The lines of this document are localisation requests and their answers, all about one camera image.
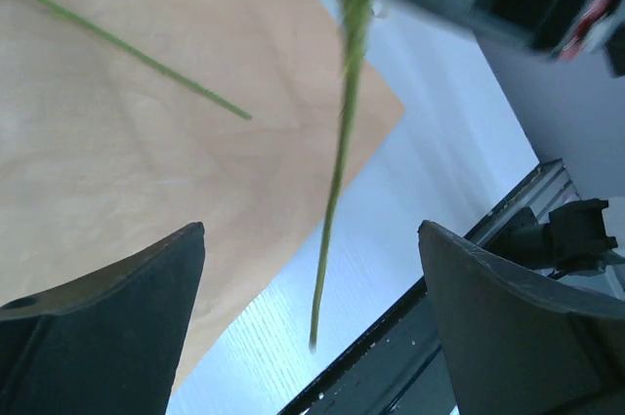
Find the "pale pink rose stem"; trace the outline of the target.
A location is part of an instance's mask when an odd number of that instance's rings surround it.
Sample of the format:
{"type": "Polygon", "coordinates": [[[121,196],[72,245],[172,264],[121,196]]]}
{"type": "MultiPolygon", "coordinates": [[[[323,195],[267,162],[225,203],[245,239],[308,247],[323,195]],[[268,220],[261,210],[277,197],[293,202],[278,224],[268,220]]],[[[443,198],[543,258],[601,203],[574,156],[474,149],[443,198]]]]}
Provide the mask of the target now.
{"type": "Polygon", "coordinates": [[[35,0],[36,2],[38,2],[39,4],[47,7],[48,9],[52,10],[53,12],[55,12],[56,14],[58,14],[59,16],[61,16],[64,19],[67,19],[69,21],[72,21],[74,24],[77,24],[79,26],[82,26],[90,31],[92,31],[93,33],[95,33],[97,36],[101,37],[103,40],[107,41],[108,43],[110,43],[113,46],[116,46],[117,48],[123,50],[124,52],[130,54],[131,56],[133,56],[134,58],[136,58],[137,60],[139,60],[140,62],[146,64],[147,66],[151,67],[152,69],[162,73],[163,75],[165,75],[166,77],[169,77],[171,79],[173,79],[174,81],[182,84],[183,86],[185,86],[186,88],[190,89],[191,91],[195,92],[196,94],[201,95],[204,98],[207,98],[208,100],[214,102],[215,104],[219,105],[220,107],[230,111],[231,113],[245,119],[245,120],[251,120],[252,119],[252,115],[249,114],[247,111],[241,109],[240,107],[237,107],[235,104],[229,103],[226,99],[224,99],[223,97],[219,96],[217,93],[201,86],[199,83],[183,76],[181,73],[177,72],[176,70],[172,69],[171,67],[164,65],[163,63],[155,60],[154,58],[146,55],[145,53],[143,53],[142,51],[140,51],[139,49],[137,49],[136,47],[128,44],[127,42],[123,41],[122,39],[120,39],[119,37],[117,37],[116,35],[108,32],[107,30],[101,28],[100,26],[96,25],[95,23],[81,17],[80,15],[74,13],[73,11],[69,10],[68,8],[62,6],[61,4],[55,2],[54,0],[35,0]]]}

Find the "green and peach wrapping paper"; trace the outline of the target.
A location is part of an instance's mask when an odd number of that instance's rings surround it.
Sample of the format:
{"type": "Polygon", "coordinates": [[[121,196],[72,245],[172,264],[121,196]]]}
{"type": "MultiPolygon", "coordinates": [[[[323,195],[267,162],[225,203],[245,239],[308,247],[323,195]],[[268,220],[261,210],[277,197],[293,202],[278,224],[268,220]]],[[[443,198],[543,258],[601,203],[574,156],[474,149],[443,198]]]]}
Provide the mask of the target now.
{"type": "Polygon", "coordinates": [[[205,226],[177,380],[322,218],[340,32],[319,0],[54,0],[220,107],[34,0],[1,0],[1,299],[205,226]]]}

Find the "brown rose stem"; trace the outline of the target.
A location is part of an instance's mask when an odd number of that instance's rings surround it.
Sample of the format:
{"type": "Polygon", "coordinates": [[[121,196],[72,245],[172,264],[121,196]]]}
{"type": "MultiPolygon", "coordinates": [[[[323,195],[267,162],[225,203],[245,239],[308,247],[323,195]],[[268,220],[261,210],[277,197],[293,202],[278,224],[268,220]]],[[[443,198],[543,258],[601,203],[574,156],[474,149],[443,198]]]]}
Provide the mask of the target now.
{"type": "Polygon", "coordinates": [[[309,350],[316,351],[320,307],[328,264],[329,246],[335,211],[338,205],[344,173],[348,162],[357,109],[358,93],[366,39],[372,20],[373,0],[340,0],[343,27],[343,90],[340,126],[327,205],[324,214],[319,246],[317,272],[312,297],[309,350]]]}

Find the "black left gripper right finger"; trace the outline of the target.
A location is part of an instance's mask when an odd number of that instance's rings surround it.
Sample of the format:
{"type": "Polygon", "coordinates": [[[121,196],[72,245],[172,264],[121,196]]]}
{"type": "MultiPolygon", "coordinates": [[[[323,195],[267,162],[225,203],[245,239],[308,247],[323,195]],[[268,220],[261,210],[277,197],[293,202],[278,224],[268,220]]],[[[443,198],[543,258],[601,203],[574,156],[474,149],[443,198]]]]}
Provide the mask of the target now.
{"type": "Polygon", "coordinates": [[[419,226],[427,295],[463,414],[621,414],[624,303],[419,226]]]}

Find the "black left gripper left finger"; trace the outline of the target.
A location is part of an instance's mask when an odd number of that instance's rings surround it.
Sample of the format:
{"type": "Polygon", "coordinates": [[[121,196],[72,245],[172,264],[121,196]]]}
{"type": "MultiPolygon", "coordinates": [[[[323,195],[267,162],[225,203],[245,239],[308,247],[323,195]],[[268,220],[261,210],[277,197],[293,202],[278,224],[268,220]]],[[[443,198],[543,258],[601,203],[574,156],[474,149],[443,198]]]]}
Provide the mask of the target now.
{"type": "Polygon", "coordinates": [[[190,223],[1,308],[4,414],[163,414],[205,260],[190,223]]]}

